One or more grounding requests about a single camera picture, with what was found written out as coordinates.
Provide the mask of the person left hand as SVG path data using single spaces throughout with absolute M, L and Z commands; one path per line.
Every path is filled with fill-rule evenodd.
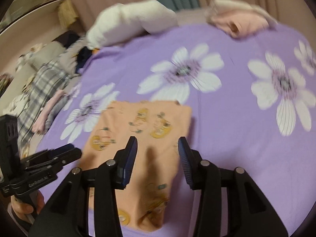
M 44 197 L 40 191 L 36 194 L 36 213 L 39 214 L 45 205 Z M 34 208 L 27 203 L 23 203 L 15 196 L 11 196 L 11 207 L 16 216 L 27 223 L 33 224 L 34 218 L 31 218 Z

